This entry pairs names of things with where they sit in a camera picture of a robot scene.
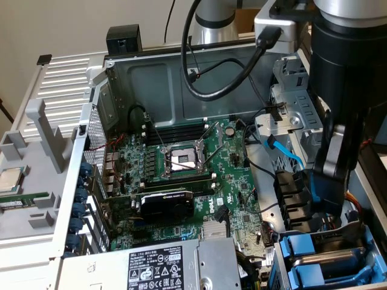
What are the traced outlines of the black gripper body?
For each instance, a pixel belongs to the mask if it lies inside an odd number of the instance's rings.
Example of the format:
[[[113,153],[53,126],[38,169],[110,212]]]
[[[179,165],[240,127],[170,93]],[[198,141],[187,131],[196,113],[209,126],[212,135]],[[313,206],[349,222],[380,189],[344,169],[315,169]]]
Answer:
[[[386,101],[386,26],[349,28],[315,22],[311,30],[310,86],[334,122]]]

